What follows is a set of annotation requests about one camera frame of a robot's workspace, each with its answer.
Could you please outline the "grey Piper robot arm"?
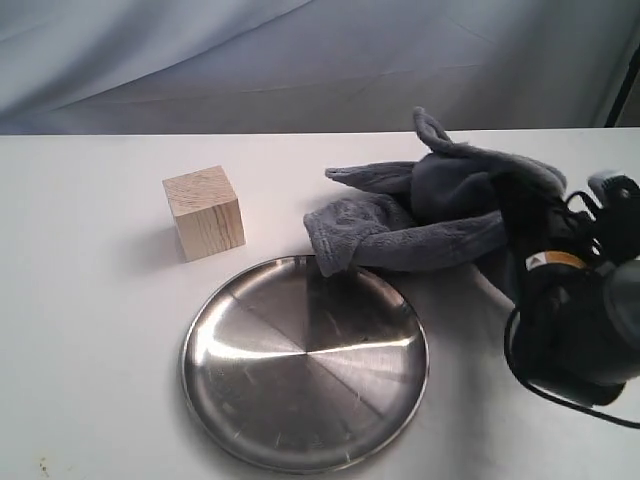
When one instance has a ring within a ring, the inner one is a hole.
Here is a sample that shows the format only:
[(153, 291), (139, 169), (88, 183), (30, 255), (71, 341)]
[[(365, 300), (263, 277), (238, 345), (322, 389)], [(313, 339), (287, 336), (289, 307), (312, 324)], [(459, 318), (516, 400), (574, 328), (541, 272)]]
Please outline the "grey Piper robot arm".
[(521, 174), (491, 183), (515, 277), (507, 364), (535, 394), (594, 413), (639, 376), (639, 186), (595, 174), (574, 211)]

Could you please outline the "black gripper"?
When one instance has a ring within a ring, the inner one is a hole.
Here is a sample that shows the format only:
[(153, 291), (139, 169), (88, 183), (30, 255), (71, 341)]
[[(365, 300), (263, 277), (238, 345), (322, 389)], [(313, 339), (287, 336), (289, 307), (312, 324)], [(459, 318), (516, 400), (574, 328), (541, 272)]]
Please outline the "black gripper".
[(504, 353), (560, 405), (609, 405), (639, 376), (639, 212), (584, 210), (516, 173), (493, 177), (515, 277)]

